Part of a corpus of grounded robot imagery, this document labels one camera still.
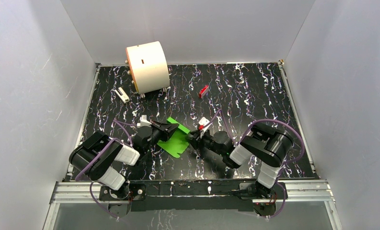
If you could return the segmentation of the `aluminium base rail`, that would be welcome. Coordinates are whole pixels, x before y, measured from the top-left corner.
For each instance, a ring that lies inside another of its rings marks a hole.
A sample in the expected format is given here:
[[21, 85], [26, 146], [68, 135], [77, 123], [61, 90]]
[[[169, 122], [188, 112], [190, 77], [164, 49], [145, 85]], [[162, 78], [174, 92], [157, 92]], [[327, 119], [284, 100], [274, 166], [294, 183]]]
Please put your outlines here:
[[133, 180], [121, 192], [90, 182], [59, 182], [50, 200], [44, 229], [52, 230], [61, 204], [99, 202], [109, 209], [128, 205], [134, 211], [159, 209], [230, 209], [249, 210], [254, 205], [278, 202], [324, 202], [334, 230], [342, 228], [334, 195], [326, 180], [287, 179], [274, 186], [269, 198], [256, 195], [254, 179], [217, 180]]

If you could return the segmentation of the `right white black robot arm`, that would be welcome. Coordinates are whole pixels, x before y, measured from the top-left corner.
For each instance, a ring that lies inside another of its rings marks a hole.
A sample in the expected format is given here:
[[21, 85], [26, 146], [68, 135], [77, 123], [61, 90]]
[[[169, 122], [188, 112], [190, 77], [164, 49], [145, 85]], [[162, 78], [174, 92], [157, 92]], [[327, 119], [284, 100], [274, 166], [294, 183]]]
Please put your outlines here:
[[262, 165], [256, 179], [256, 191], [262, 198], [269, 198], [275, 193], [276, 178], [293, 146], [288, 134], [263, 123], [252, 125], [238, 145], [226, 131], [212, 135], [203, 125], [187, 134], [186, 140], [196, 150], [207, 149], [220, 155], [229, 168], [239, 168], [253, 155], [258, 158]]

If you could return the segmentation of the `white cylindrical drum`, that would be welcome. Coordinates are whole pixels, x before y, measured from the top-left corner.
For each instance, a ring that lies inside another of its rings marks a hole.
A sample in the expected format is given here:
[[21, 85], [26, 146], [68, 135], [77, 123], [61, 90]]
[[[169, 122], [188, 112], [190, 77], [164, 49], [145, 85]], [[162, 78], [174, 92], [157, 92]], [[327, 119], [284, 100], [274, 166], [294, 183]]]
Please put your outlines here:
[[142, 95], [170, 87], [170, 75], [159, 41], [126, 48], [127, 63], [137, 93]]

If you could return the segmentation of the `green paper box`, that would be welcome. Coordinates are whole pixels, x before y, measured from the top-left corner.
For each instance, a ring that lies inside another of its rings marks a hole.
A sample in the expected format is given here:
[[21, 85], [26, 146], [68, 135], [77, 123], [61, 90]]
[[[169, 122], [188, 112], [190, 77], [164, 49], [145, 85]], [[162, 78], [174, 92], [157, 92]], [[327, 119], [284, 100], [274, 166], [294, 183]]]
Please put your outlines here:
[[178, 124], [178, 129], [173, 133], [172, 137], [168, 141], [159, 141], [157, 145], [169, 153], [172, 157], [180, 158], [189, 146], [186, 136], [190, 133], [190, 130], [172, 117], [168, 117], [167, 122], [169, 124]]

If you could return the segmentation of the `small red block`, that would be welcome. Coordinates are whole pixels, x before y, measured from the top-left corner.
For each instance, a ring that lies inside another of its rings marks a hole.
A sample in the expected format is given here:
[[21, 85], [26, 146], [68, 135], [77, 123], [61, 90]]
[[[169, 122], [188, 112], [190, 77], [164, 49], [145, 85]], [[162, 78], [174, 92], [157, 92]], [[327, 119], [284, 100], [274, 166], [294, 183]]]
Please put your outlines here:
[[209, 91], [209, 85], [205, 85], [199, 92], [198, 97], [203, 98]]

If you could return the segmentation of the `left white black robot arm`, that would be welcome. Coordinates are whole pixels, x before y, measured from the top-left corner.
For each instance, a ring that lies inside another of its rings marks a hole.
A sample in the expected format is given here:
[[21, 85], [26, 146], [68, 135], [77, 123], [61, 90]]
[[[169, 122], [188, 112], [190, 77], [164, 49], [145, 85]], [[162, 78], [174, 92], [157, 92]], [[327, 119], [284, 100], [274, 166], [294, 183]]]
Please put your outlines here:
[[80, 171], [75, 180], [86, 176], [91, 181], [109, 187], [117, 199], [125, 199], [130, 187], [127, 179], [112, 167], [112, 163], [119, 161], [128, 166], [136, 165], [158, 142], [169, 141], [178, 128], [179, 124], [141, 121], [136, 134], [129, 136], [128, 144], [96, 131], [69, 156], [69, 163]]

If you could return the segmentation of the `small white black block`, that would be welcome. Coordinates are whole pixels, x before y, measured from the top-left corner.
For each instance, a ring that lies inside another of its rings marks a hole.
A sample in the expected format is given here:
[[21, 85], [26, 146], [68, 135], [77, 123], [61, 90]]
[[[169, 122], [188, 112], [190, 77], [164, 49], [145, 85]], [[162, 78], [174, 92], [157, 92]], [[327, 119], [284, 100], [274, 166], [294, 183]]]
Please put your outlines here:
[[128, 103], [130, 101], [130, 97], [121, 87], [115, 90], [115, 94], [122, 100], [123, 103]]

